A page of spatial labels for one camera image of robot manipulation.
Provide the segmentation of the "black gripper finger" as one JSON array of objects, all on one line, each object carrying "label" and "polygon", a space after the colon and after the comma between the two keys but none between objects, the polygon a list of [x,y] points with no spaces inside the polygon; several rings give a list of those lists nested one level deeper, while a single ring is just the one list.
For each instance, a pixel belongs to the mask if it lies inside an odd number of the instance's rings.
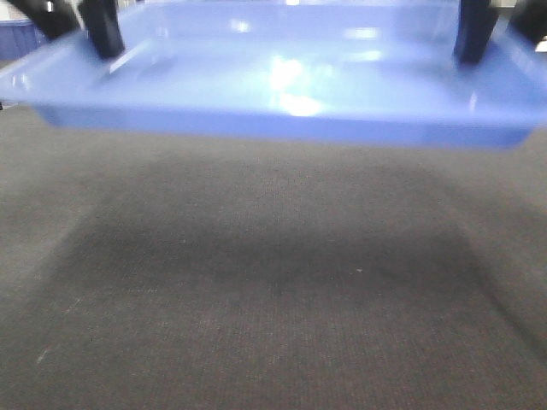
[{"label": "black gripper finger", "polygon": [[28,17],[49,40],[56,40],[81,26],[73,6],[62,0],[8,0]]},{"label": "black gripper finger", "polygon": [[125,51],[114,0],[85,0],[79,13],[93,46],[103,60],[120,56]]},{"label": "black gripper finger", "polygon": [[546,36],[546,0],[517,1],[508,28],[536,48]]},{"label": "black gripper finger", "polygon": [[498,12],[489,0],[461,0],[453,56],[458,64],[478,64],[486,50]]}]

